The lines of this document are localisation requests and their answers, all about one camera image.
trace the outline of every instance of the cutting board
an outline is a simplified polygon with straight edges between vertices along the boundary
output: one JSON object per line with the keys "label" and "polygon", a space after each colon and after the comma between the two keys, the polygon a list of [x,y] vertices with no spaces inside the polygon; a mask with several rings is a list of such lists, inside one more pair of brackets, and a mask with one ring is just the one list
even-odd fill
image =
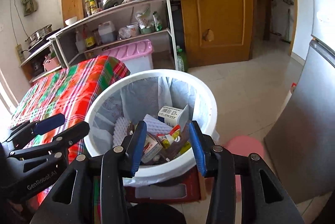
{"label": "cutting board", "polygon": [[65,21],[77,16],[77,21],[84,18],[83,0],[62,0],[63,24]]}

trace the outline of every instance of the door panel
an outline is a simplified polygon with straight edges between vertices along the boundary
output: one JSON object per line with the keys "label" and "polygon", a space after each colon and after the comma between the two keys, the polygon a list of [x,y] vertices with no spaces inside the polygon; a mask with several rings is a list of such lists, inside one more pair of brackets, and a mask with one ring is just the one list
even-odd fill
{"label": "door panel", "polygon": [[190,67],[249,59],[253,0],[182,0],[182,11]]}

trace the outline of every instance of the electrical outlet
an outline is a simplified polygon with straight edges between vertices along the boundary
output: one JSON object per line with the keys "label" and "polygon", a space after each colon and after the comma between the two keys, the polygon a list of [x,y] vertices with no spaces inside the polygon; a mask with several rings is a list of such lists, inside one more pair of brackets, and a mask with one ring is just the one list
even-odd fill
{"label": "electrical outlet", "polygon": [[20,64],[21,64],[25,60],[21,44],[18,44],[17,46],[15,46],[15,49],[16,49],[17,57],[18,57],[18,59],[20,61]]}

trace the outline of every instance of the baseboard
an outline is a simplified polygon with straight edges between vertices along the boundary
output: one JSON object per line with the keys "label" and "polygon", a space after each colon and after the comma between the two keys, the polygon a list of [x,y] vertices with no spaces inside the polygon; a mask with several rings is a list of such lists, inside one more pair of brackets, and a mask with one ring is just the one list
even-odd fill
{"label": "baseboard", "polygon": [[302,66],[305,65],[305,60],[301,57],[299,57],[296,53],[291,53],[291,58],[295,59],[297,62],[299,62]]}

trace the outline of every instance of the floor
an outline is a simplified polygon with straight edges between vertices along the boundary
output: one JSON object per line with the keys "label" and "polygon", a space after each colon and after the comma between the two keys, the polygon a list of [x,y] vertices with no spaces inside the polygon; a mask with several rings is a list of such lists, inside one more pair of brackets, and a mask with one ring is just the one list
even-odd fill
{"label": "floor", "polygon": [[[288,56],[289,44],[257,41],[253,59],[246,62],[191,68],[189,73],[211,89],[217,103],[216,130],[224,144],[237,135],[260,141],[269,132],[293,82],[303,66]],[[265,162],[273,170],[267,152]],[[312,223],[330,194],[298,204],[305,223]],[[201,202],[175,205],[187,223],[205,224],[210,196]],[[241,223],[241,202],[236,204],[236,223]]]}

